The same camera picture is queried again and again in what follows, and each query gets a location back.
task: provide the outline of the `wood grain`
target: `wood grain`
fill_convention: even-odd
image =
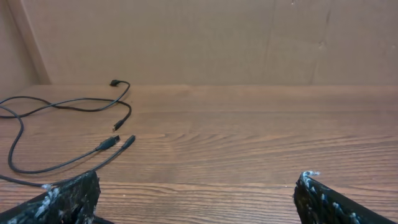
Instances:
[[[114,98],[121,87],[33,86],[21,94]],[[299,173],[309,169],[397,222],[397,94],[395,86],[132,86],[124,99],[132,117],[116,133],[111,127],[127,112],[122,106],[98,113],[49,109],[24,118],[15,162],[44,168],[111,135],[121,136],[121,146],[135,134],[136,142],[98,171],[98,214],[117,223],[298,223],[291,195]],[[23,112],[41,104],[8,105]],[[17,175],[6,164],[17,121],[0,125],[1,173],[23,180],[71,177],[116,150],[56,172]],[[41,191],[0,181],[0,210]]]
[[[398,220],[398,185],[378,189],[365,185],[331,187],[391,220]],[[4,182],[0,182],[0,189],[3,210],[42,192]],[[292,184],[101,181],[97,214],[116,223],[300,223],[292,202],[293,191]]]

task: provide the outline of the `black cord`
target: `black cord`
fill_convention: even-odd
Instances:
[[[77,110],[77,111],[84,111],[84,112],[97,112],[97,111],[103,111],[103,110],[109,108],[110,106],[113,106],[115,103],[120,103],[120,104],[122,104],[124,106],[127,106],[129,108],[129,112],[127,113],[127,115],[125,115],[125,117],[123,119],[121,119],[120,121],[118,121],[114,125],[114,128],[113,128],[114,131],[119,129],[123,125],[123,123],[128,119],[128,117],[130,117],[130,115],[131,115],[131,106],[129,104],[123,102],[123,101],[119,101],[127,93],[128,89],[130,87],[130,83],[125,82],[125,81],[120,81],[120,80],[112,80],[110,85],[111,86],[117,86],[119,83],[126,83],[127,84],[127,88],[115,100],[102,99],[102,98],[77,98],[77,99],[72,99],[72,100],[61,101],[61,102],[58,102],[58,103],[50,103],[50,102],[48,102],[46,100],[43,100],[43,99],[40,99],[40,98],[36,98],[36,97],[32,97],[32,96],[13,96],[13,97],[6,98],[5,100],[0,101],[0,108],[4,109],[4,110],[6,110],[6,111],[8,111],[8,112],[10,112],[12,114],[12,116],[3,116],[3,115],[1,115],[0,118],[16,118],[19,121],[19,124],[21,126],[21,128],[20,128],[20,130],[19,130],[19,132],[18,132],[18,134],[17,134],[17,136],[16,136],[16,138],[15,138],[14,142],[12,143],[11,148],[9,150],[9,155],[8,155],[8,165],[9,165],[9,167],[13,171],[15,171],[17,173],[23,173],[23,174],[38,174],[38,173],[43,173],[43,172],[49,172],[51,170],[55,170],[55,169],[61,168],[63,166],[66,166],[68,164],[71,164],[72,162],[75,162],[75,161],[77,161],[79,159],[82,159],[82,158],[84,158],[84,157],[86,157],[86,156],[88,156],[88,155],[90,155],[90,154],[92,154],[92,153],[94,153],[96,151],[106,150],[106,149],[109,149],[110,147],[114,146],[119,141],[119,136],[110,137],[109,139],[103,141],[94,150],[92,150],[90,152],[87,152],[84,155],[78,156],[78,157],[76,157],[74,159],[71,159],[71,160],[69,160],[67,162],[64,162],[62,164],[59,164],[59,165],[56,165],[56,166],[53,166],[53,167],[49,167],[49,168],[46,168],[46,169],[42,169],[42,170],[21,170],[21,169],[18,169],[12,162],[12,155],[14,153],[15,146],[18,143],[18,140],[21,138],[22,133],[24,132],[24,123],[22,122],[21,118],[26,117],[28,115],[31,115],[31,114],[33,114],[33,113],[35,113],[37,111],[49,108],[49,107],[54,107],[54,108],[58,108],[58,109],[66,109],[66,110]],[[17,114],[13,110],[11,110],[11,109],[9,109],[9,108],[7,108],[5,106],[1,106],[2,103],[7,102],[7,101],[12,100],[12,99],[16,99],[16,98],[27,98],[27,99],[32,99],[32,100],[39,100],[39,101],[42,101],[42,102],[46,103],[47,105],[46,106],[42,106],[40,108],[37,108],[36,110],[30,111],[30,112],[25,113],[25,114]],[[63,104],[63,103],[69,103],[69,102],[80,101],[80,100],[110,101],[110,103],[108,105],[104,106],[104,107],[97,108],[97,109],[83,109],[83,108],[77,108],[77,107],[73,107],[73,106],[59,106],[60,104]],[[123,144],[123,146],[120,149],[118,149],[112,156],[108,157],[105,161],[103,161],[102,163],[98,164],[97,166],[95,166],[94,168],[92,168],[90,170],[96,171],[96,170],[102,168],[103,166],[105,166],[109,161],[113,160],[116,156],[118,156],[120,153],[122,153],[124,150],[126,150],[135,141],[135,139],[136,139],[136,137],[134,135],[131,136]],[[68,181],[70,181],[70,180],[72,180],[74,178],[75,177],[72,177],[70,179],[60,180],[58,182],[52,183],[51,185],[59,186],[59,185],[62,185],[62,184],[66,183],[66,182],[68,182]],[[9,182],[13,182],[13,183],[17,183],[17,184],[33,186],[33,187],[41,187],[42,185],[44,185],[44,184],[38,184],[38,183],[33,183],[33,182],[27,182],[27,181],[23,181],[23,180],[17,180],[17,179],[13,179],[13,178],[10,178],[10,177],[6,177],[4,175],[0,175],[0,179],[6,180],[6,181],[9,181]],[[112,222],[109,222],[109,221],[104,220],[104,219],[99,218],[99,217],[95,217],[95,221],[99,222],[99,223],[109,223],[109,224],[112,223]]]

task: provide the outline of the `table surface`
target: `table surface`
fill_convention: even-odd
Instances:
[[[36,85],[21,95],[61,101],[115,98],[123,87]],[[116,223],[300,223],[292,201],[301,171],[398,222],[398,87],[132,86],[121,105],[97,113],[47,109],[23,118],[14,160],[22,169],[59,164],[119,134],[135,143],[98,171],[97,215]],[[42,106],[10,102],[18,113]],[[103,103],[75,103],[94,108]],[[42,175],[10,171],[19,130],[0,120],[0,170],[33,182],[72,177],[117,147]],[[0,180],[0,211],[44,190]]]

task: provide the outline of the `black cable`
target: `black cable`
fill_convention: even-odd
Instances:
[[[19,124],[21,126],[21,128],[20,128],[20,130],[19,130],[19,132],[18,132],[18,134],[17,134],[17,136],[16,136],[16,138],[15,138],[14,142],[12,143],[11,148],[9,150],[9,155],[8,155],[8,165],[9,165],[9,167],[13,171],[18,172],[18,173],[38,174],[38,173],[48,172],[48,171],[51,171],[51,170],[55,170],[55,169],[61,168],[63,166],[71,164],[72,162],[75,162],[75,161],[77,161],[79,159],[82,159],[82,158],[84,158],[84,157],[86,157],[86,156],[88,156],[88,155],[90,155],[90,154],[92,154],[92,153],[94,153],[96,151],[106,150],[106,149],[109,149],[110,147],[114,146],[119,141],[119,136],[113,136],[113,137],[108,138],[107,140],[103,141],[94,150],[92,150],[90,152],[87,152],[84,155],[78,156],[78,157],[76,157],[74,159],[71,159],[71,160],[69,160],[67,162],[64,162],[62,164],[59,164],[59,165],[56,165],[56,166],[53,166],[53,167],[49,167],[49,168],[46,168],[46,169],[42,169],[42,170],[20,170],[12,162],[12,155],[14,153],[15,146],[18,143],[18,140],[21,138],[22,133],[24,132],[24,123],[22,122],[21,118],[26,117],[28,115],[31,115],[31,114],[33,114],[33,113],[35,113],[37,111],[49,108],[49,107],[54,107],[54,108],[58,108],[58,109],[66,109],[66,110],[77,110],[77,111],[84,111],[84,112],[97,112],[97,111],[103,111],[103,110],[109,108],[110,106],[113,106],[115,103],[120,103],[120,104],[122,104],[124,106],[127,106],[129,108],[129,112],[127,113],[127,115],[125,115],[125,117],[123,119],[121,119],[120,121],[118,121],[114,125],[114,128],[113,128],[114,131],[119,129],[123,125],[123,123],[128,119],[128,117],[130,117],[130,115],[131,115],[131,106],[129,104],[123,102],[123,101],[119,101],[127,93],[128,89],[130,87],[130,83],[125,82],[125,81],[120,81],[120,80],[112,80],[110,85],[111,86],[117,86],[119,83],[126,83],[127,84],[127,88],[115,100],[102,99],[102,98],[76,98],[76,99],[72,99],[72,100],[61,101],[61,102],[58,102],[58,103],[50,103],[50,102],[48,102],[46,100],[43,100],[43,99],[40,99],[40,98],[36,98],[36,97],[32,97],[32,96],[13,96],[13,97],[6,98],[5,100],[0,101],[0,108],[4,109],[4,110],[6,110],[6,111],[8,111],[8,112],[10,112],[12,114],[12,116],[3,116],[3,115],[1,115],[0,118],[16,118],[16,119],[18,119]],[[39,100],[39,101],[42,101],[42,102],[46,103],[47,105],[46,106],[42,106],[40,108],[37,108],[36,110],[30,111],[28,113],[21,114],[21,115],[15,113],[13,110],[11,110],[11,109],[9,109],[9,108],[7,108],[5,106],[1,106],[2,103],[6,102],[6,101],[9,101],[9,100],[12,100],[12,99],[16,99],[16,98],[27,98],[27,99],[32,99],[32,100]],[[110,103],[108,105],[106,105],[106,106],[103,106],[103,107],[97,108],[97,109],[83,109],[83,108],[77,108],[77,107],[73,107],[73,106],[59,106],[60,104],[63,104],[63,103],[69,103],[69,102],[80,101],[80,100],[110,101]],[[123,146],[120,149],[118,149],[112,156],[109,156],[105,161],[103,161],[102,163],[98,164],[97,166],[95,166],[94,168],[92,168],[90,170],[96,171],[96,170],[102,168],[103,166],[105,166],[108,162],[110,162],[116,156],[118,156],[120,153],[122,153],[124,150],[126,150],[135,141],[135,139],[136,138],[135,138],[134,135],[131,136],[123,144]],[[66,183],[66,182],[68,182],[68,181],[70,181],[70,180],[72,180],[74,178],[75,177],[72,177],[72,178],[69,178],[69,179],[65,179],[65,180],[60,180],[58,182],[52,183],[51,185],[59,186],[59,185],[62,185],[62,184]],[[33,182],[27,182],[27,181],[23,181],[23,180],[17,180],[17,179],[13,179],[13,178],[10,178],[10,177],[6,177],[4,175],[0,175],[0,179],[6,180],[6,181],[9,181],[9,182],[14,182],[14,183],[17,183],[17,184],[33,186],[33,187],[41,187],[42,185],[44,185],[44,184],[38,184],[38,183],[33,183]],[[109,222],[107,220],[104,220],[104,219],[96,217],[96,216],[95,216],[95,222],[98,222],[98,223],[112,223],[112,222]]]

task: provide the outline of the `cable connector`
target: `cable connector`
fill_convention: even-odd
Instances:
[[[116,124],[114,124],[113,131],[116,131],[117,129],[119,129],[123,125],[123,123],[124,123],[124,120],[120,120]]]
[[[116,143],[118,143],[118,141],[120,141],[120,137],[119,136],[110,137],[107,140],[101,142],[101,144],[99,144],[99,146],[97,146],[95,148],[95,150],[96,151],[107,150],[110,147],[114,146]]]
[[[132,144],[135,140],[136,140],[136,136],[135,136],[135,135],[130,136],[129,139],[127,139],[127,140],[124,142],[124,144],[123,144],[123,146],[122,146],[121,148],[122,148],[123,150],[124,150],[124,149],[127,149],[128,147],[131,146],[131,144]]]
[[[119,83],[121,83],[120,80],[112,80],[110,86],[117,86]]]

